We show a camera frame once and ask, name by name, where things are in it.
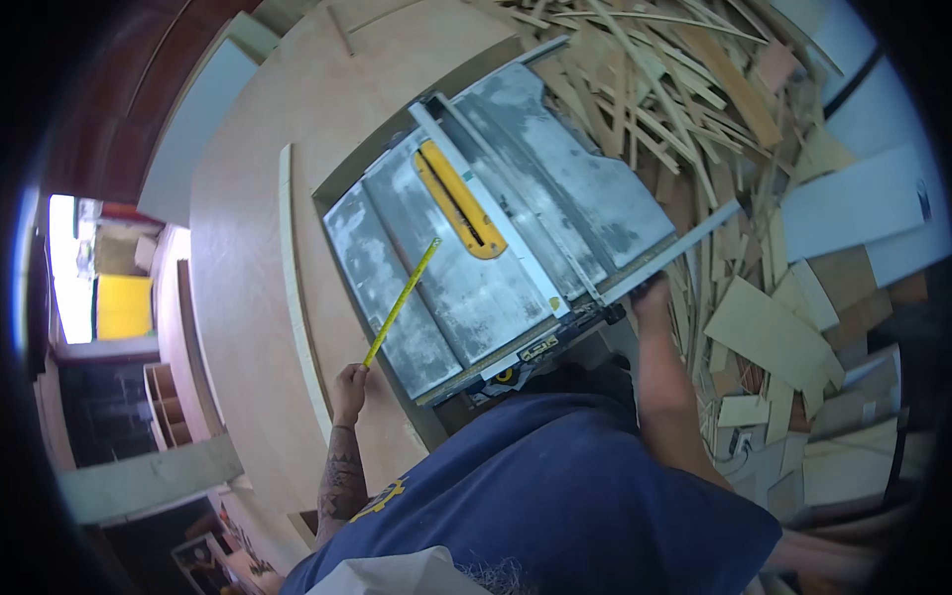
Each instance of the blue t-shirt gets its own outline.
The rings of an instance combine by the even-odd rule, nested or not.
[[[737,595],[781,537],[744,498],[655,462],[634,415],[601,395],[519,395],[384,490],[283,594],[342,560],[445,545],[457,565],[514,561],[548,593]]]

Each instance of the hand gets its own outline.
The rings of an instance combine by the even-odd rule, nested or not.
[[[366,381],[367,367],[363,364],[349,364],[337,375],[330,391],[335,426],[354,427],[357,423],[357,414],[364,407]]]
[[[662,314],[667,314],[667,303],[671,300],[671,286],[667,280],[667,275],[658,273],[659,277],[651,281],[648,291],[635,298],[631,296],[631,309],[639,320],[652,319]]]

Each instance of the hair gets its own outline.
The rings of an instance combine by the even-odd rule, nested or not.
[[[492,595],[537,595],[539,589],[523,582],[523,567],[515,558],[505,558],[497,565],[455,565],[473,583]]]

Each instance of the tape measure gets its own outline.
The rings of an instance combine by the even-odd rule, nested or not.
[[[429,243],[429,248],[426,249],[423,258],[420,259],[420,264],[413,270],[413,274],[410,275],[410,279],[404,286],[404,290],[400,292],[400,297],[397,298],[396,303],[390,309],[390,313],[387,315],[384,325],[377,331],[377,338],[373,340],[373,345],[370,346],[370,351],[367,352],[367,357],[364,358],[364,366],[370,367],[373,356],[377,355],[377,351],[380,350],[380,345],[384,343],[387,332],[390,331],[393,321],[397,319],[397,314],[400,313],[400,308],[404,306],[404,302],[409,297],[410,292],[416,287],[417,281],[420,281],[420,275],[423,274],[426,265],[429,264],[429,259],[433,258],[433,252],[435,252],[436,248],[439,248],[442,243],[443,240],[440,238],[433,238],[433,241]]]

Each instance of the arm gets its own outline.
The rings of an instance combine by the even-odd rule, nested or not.
[[[638,414],[642,440],[662,465],[733,491],[704,451],[694,386],[671,337],[666,277],[655,282],[632,309],[638,317]]]
[[[364,406],[366,379],[367,369],[360,364],[351,364],[337,376],[330,392],[334,427],[327,441],[327,463],[318,494],[314,551],[326,544],[369,501],[354,432],[357,414]]]

